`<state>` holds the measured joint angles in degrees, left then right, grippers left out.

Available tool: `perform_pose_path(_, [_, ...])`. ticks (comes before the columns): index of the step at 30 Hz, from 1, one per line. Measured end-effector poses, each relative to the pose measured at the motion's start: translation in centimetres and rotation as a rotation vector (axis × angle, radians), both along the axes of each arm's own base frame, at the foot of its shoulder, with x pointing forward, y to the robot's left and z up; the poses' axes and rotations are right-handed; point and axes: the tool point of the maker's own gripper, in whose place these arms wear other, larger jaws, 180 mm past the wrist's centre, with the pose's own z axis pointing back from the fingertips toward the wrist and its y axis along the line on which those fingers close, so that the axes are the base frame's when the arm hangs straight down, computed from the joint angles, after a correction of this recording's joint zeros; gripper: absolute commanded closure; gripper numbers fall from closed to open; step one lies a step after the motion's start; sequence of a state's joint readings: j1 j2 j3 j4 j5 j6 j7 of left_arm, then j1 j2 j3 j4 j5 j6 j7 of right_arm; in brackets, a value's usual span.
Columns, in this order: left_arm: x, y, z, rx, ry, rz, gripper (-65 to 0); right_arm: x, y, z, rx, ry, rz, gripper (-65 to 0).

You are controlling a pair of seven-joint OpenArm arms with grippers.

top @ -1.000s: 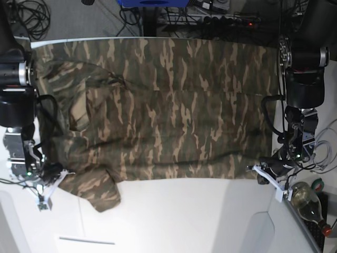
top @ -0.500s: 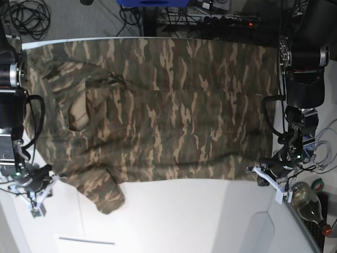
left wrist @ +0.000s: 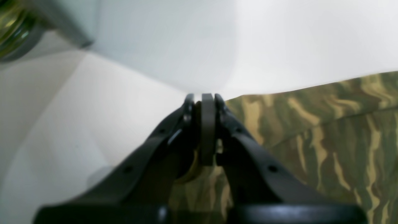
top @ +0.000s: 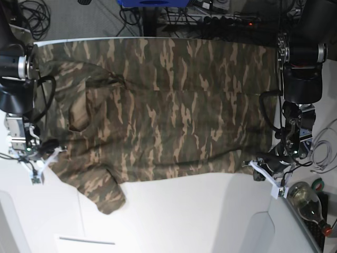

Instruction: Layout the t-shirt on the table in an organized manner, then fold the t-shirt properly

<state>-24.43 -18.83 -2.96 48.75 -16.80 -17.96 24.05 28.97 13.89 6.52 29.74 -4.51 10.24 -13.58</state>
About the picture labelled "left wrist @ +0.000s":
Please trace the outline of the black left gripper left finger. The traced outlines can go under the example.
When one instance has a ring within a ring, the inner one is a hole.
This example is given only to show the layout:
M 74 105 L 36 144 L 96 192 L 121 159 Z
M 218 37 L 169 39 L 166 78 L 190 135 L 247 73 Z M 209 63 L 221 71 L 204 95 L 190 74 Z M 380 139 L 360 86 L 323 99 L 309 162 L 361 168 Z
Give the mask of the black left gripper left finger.
M 175 180 L 199 163 L 194 95 L 163 119 L 104 180 L 67 202 L 42 207 L 34 224 L 169 224 Z

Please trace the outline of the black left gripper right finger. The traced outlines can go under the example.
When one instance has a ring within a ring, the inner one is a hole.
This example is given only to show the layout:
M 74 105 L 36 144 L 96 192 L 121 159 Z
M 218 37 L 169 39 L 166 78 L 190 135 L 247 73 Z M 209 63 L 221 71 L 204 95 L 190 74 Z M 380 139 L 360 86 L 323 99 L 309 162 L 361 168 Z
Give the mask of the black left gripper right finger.
M 367 224 L 356 204 L 328 200 L 301 183 L 263 149 L 219 94 L 208 94 L 208 129 L 233 196 L 227 224 Z

